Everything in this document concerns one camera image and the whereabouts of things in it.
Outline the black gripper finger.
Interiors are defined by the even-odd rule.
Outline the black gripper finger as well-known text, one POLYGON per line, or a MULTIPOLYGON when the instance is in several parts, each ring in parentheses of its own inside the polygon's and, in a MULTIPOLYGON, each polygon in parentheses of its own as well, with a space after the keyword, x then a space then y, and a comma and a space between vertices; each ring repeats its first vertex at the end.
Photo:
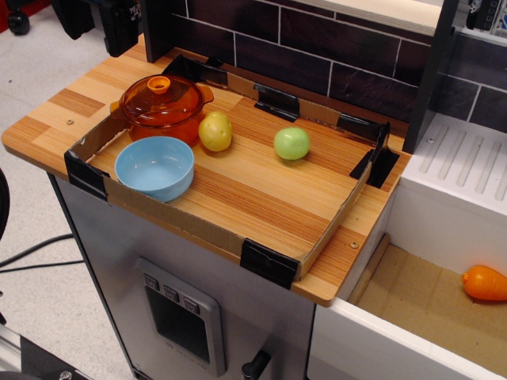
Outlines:
POLYGON ((139 2, 103 1, 99 8, 106 50, 119 57, 138 43, 139 2))

